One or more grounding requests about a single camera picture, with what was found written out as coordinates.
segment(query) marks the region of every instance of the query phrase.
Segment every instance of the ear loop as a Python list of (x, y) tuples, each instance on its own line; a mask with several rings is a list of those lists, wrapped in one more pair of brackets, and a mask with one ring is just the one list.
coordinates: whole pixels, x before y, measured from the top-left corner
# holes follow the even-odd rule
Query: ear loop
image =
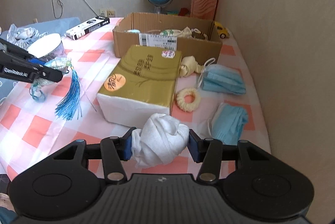
[(215, 58), (210, 58), (208, 59), (205, 64), (204, 64), (204, 68), (201, 71), (200, 77), (198, 79), (198, 83), (197, 83), (197, 89), (200, 87), (200, 85), (202, 84), (203, 80), (204, 80), (204, 72), (205, 72), (205, 68), (209, 65), (211, 65), (212, 63), (215, 62)]

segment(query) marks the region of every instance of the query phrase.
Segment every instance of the cream hair scrunchie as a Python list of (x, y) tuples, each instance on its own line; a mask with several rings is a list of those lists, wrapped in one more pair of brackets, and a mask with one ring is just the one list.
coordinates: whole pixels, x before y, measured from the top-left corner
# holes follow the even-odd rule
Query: cream hair scrunchie
[[(194, 101), (191, 103), (186, 103), (185, 102), (186, 96), (193, 96)], [(181, 110), (190, 113), (195, 111), (199, 107), (201, 96), (196, 88), (184, 88), (178, 92), (176, 101), (178, 107)]]

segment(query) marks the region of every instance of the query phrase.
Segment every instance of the blue tassel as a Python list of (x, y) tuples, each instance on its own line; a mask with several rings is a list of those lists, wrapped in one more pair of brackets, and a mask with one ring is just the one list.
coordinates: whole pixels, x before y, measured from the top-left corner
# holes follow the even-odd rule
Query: blue tassel
[(72, 120), (74, 114), (78, 110), (78, 118), (79, 113), (82, 117), (81, 107), (80, 107), (80, 80), (77, 72), (72, 69), (72, 80), (68, 93), (66, 96), (58, 103), (57, 108), (55, 110), (56, 116), (61, 117), (65, 120)]

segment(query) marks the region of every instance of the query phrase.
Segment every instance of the floor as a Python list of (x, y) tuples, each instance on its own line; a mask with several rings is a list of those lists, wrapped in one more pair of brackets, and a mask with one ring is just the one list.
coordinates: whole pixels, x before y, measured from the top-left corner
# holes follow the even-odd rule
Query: floor
[(7, 186), (9, 183), (9, 178), (7, 174), (0, 174), (0, 193), (7, 194)]

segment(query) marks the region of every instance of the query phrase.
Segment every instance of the surgical mask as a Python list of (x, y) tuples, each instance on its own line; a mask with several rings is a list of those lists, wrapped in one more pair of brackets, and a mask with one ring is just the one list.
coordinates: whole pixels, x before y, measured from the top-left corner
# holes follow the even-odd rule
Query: surgical mask
[(211, 64), (215, 61), (209, 59), (204, 64), (204, 69), (198, 81), (198, 87), (202, 85), (205, 91), (241, 95), (246, 93), (246, 86), (240, 73), (232, 68), (219, 64)]
[(211, 136), (226, 145), (237, 145), (243, 127), (248, 122), (247, 111), (243, 107), (221, 103), (212, 120), (208, 120)]

